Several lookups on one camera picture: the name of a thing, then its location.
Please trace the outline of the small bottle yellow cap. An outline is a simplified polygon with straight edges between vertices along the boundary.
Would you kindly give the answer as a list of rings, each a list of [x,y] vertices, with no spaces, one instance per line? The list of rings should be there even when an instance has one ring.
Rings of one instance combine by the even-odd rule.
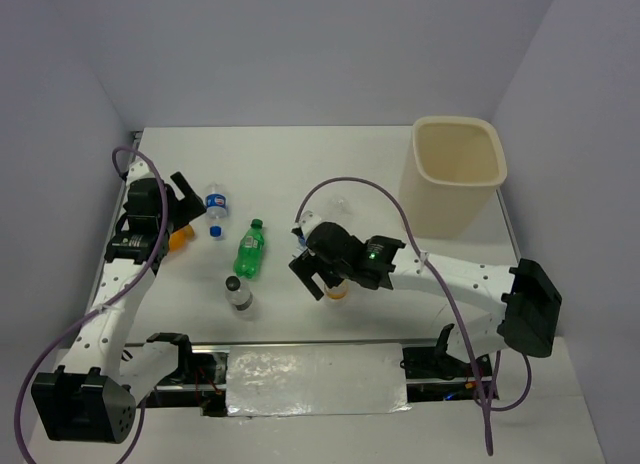
[[[330,309],[338,309],[348,302],[349,284],[343,280],[334,287],[324,286],[324,305]]]

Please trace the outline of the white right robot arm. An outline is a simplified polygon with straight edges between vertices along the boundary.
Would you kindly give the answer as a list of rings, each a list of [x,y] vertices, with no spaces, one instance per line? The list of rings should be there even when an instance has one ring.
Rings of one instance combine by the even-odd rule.
[[[469,323],[456,314],[441,330],[434,355],[446,375],[457,375],[478,355],[504,349],[537,359],[553,352],[562,297],[534,260],[505,266],[416,254],[390,237],[361,241],[334,222],[297,224],[291,232],[304,249],[289,267],[315,299],[324,288],[350,281],[372,291],[442,295],[483,311]]]

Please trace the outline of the clear bottle blue label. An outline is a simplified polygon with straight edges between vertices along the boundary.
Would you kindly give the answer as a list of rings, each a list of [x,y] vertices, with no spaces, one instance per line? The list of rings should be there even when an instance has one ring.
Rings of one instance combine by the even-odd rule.
[[[332,222],[342,226],[343,228],[346,228],[351,223],[353,218],[353,213],[349,202],[340,195],[333,195],[329,199],[323,200],[319,206],[307,208],[304,211],[308,210],[318,213],[323,219],[321,223]],[[294,256],[300,255],[305,249],[306,240],[300,241],[298,239],[296,250],[294,251]]]

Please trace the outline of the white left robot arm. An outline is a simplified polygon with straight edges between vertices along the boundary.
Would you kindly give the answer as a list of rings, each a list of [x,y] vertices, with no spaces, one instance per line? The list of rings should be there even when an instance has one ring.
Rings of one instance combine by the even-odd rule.
[[[40,372],[31,396],[53,441],[123,442],[138,405],[165,377],[189,380],[196,358],[185,334],[155,332],[123,356],[136,313],[169,250],[169,237],[203,215],[205,206],[176,172],[159,184],[130,170],[123,213],[109,240],[102,278],[76,339],[53,372]]]

